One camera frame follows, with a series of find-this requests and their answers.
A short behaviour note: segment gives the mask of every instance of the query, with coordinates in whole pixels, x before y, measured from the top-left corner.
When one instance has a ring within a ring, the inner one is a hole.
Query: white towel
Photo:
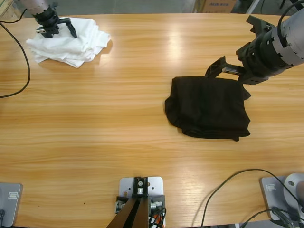
[[[91,19],[71,18],[77,38],[74,38],[65,24],[59,24],[59,34],[44,38],[37,34],[26,43],[34,52],[35,61],[40,63],[48,58],[79,68],[84,62],[92,61],[107,47],[110,34],[99,31]]]

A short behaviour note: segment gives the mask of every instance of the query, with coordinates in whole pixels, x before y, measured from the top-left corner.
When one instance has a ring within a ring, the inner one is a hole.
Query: wood grain
[[[171,126],[163,103],[176,76],[201,76],[254,39],[247,15],[153,14],[79,16],[109,32],[109,47],[79,69],[34,62],[25,40],[34,19],[8,29],[24,44],[29,87],[0,100],[0,181],[22,183],[16,225],[106,227],[123,177],[162,176],[167,227],[199,225],[203,201],[226,177],[248,168],[276,175],[303,172],[304,66],[247,86],[251,135],[232,140],[190,138]],[[276,24],[277,16],[259,16]],[[26,65],[2,29],[1,95],[26,81]],[[235,177],[211,200],[206,224],[241,222],[265,208],[259,180]],[[257,217],[267,219],[267,215]]]

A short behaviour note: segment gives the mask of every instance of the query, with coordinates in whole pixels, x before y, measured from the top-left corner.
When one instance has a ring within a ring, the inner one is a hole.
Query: wire
[[[166,214],[167,214],[167,209],[166,208],[163,208],[162,210],[155,211],[149,219],[149,228],[152,228],[153,226],[156,226],[156,228],[162,228],[165,217],[166,217]]]
[[[5,211],[0,210],[0,228],[2,228],[4,215],[5,215]]]
[[[280,5],[280,10],[283,8],[283,6],[285,5],[286,0],[283,0],[281,5]]]
[[[302,218],[299,217],[298,215],[295,215],[295,214],[290,213],[290,212],[288,212],[288,211],[286,211],[286,210],[283,210],[283,209],[274,207],[274,208],[271,208],[271,209],[267,209],[267,210],[260,211],[260,212],[258,212],[257,214],[251,216],[251,217],[250,217],[245,223],[243,223],[239,228],[244,228],[244,227],[248,224],[248,222],[249,222],[251,219],[255,218],[255,217],[258,216],[259,214],[262,214],[262,213],[265,213],[265,212],[271,212],[271,211],[274,212],[274,210],[279,210],[279,211],[281,211],[281,212],[284,212],[284,213],[286,213],[286,214],[288,214],[288,215],[292,215],[292,216],[294,216],[294,217],[296,217],[296,218],[298,218],[298,219],[304,221],[304,219],[302,219]]]
[[[278,24],[277,24],[277,35],[278,35],[278,37],[279,37],[279,39],[280,39],[280,42],[281,42],[281,44],[282,44],[282,46],[283,46],[284,48],[287,46],[287,41],[284,39],[284,37],[283,37],[283,35],[282,35],[282,28],[281,28],[281,26],[282,26],[283,17],[286,16],[286,14],[289,12],[289,10],[290,10],[292,7],[294,7],[294,6],[297,5],[297,4],[301,4],[301,3],[304,3],[304,0],[298,1],[298,2],[296,2],[296,3],[294,3],[294,4],[292,4],[291,6],[289,6],[289,7],[284,11],[284,13],[283,13],[282,16],[280,17],[280,20],[279,20],[279,22],[278,22]]]
[[[303,218],[301,218],[300,216],[298,216],[298,215],[296,215],[296,214],[290,213],[290,212],[288,212],[288,211],[286,211],[286,210],[283,210],[283,209],[280,209],[280,208],[276,208],[276,209],[279,210],[279,211],[281,211],[281,212],[284,212],[284,213],[286,213],[286,214],[288,214],[288,215],[292,215],[292,216],[294,216],[294,217],[297,218],[297,219],[300,219],[300,220],[304,221]]]
[[[262,14],[262,8],[263,8],[263,6],[264,6],[264,3],[265,3],[265,0],[263,0],[263,3],[262,3],[261,8],[260,8],[261,14]]]
[[[23,14],[25,13],[25,11],[27,11],[27,9],[25,9],[25,10],[22,12],[20,18],[19,18],[18,20],[16,20],[16,21],[8,22],[8,21],[0,20],[0,23],[12,24],[12,23],[16,23],[16,22],[18,22],[18,21],[21,21],[21,19],[22,19],[22,17],[23,17]]]
[[[209,201],[211,200],[212,196],[221,188],[223,187],[224,184],[226,184],[229,180],[231,180],[233,177],[235,177],[236,175],[240,174],[240,173],[243,173],[243,172],[249,172],[249,171],[263,171],[263,172],[266,172],[268,174],[270,174],[271,176],[273,176],[274,178],[276,178],[280,184],[288,191],[288,193],[298,202],[298,204],[301,206],[301,207],[304,207],[303,204],[301,203],[300,200],[298,200],[294,194],[280,181],[280,179],[277,178],[277,176],[275,176],[274,174],[272,174],[271,172],[267,171],[267,170],[263,170],[263,169],[248,169],[248,170],[242,170],[242,171],[239,171],[239,172],[236,172],[234,174],[232,174],[230,177],[228,177],[223,183],[221,183],[215,190],[214,192],[209,196],[208,200],[207,200],[207,203],[205,205],[205,208],[204,208],[204,213],[203,213],[203,219],[202,219],[202,222],[201,222],[201,228],[203,228],[203,225],[204,225],[204,221],[205,221],[205,216],[206,216],[206,211],[207,211],[207,206],[209,204]]]
[[[259,214],[263,214],[263,213],[265,213],[265,212],[270,212],[270,211],[271,211],[271,209],[267,209],[267,210],[263,210],[263,211],[258,212],[257,214],[251,216],[251,217],[250,217],[245,223],[243,223],[239,228],[244,228],[244,227],[248,224],[248,222],[249,222],[251,219],[255,218],[255,217],[258,216]]]
[[[14,93],[8,94],[8,95],[0,96],[0,98],[5,98],[5,97],[14,96],[16,94],[21,93],[29,85],[29,82],[30,82],[30,67],[29,67],[29,61],[28,61],[27,54],[25,53],[25,51],[24,51],[22,45],[20,44],[20,42],[14,37],[14,35],[1,22],[0,22],[0,25],[4,28],[5,31],[7,31],[8,34],[10,34],[11,37],[13,37],[13,39],[19,45],[19,47],[21,48],[21,51],[23,52],[25,61],[26,61],[27,66],[28,66],[28,80],[27,80],[26,84],[20,90],[18,90],[17,92],[14,92]]]

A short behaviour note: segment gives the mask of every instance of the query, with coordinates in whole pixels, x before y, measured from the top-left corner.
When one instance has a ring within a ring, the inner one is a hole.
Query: bolt
[[[138,188],[137,189],[137,194],[138,195],[143,195],[143,188]]]

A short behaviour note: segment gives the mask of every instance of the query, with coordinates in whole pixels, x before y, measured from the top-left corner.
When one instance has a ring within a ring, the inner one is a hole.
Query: black cloth
[[[176,77],[165,101],[167,118],[191,137],[238,141],[250,135],[243,89],[231,79]]]

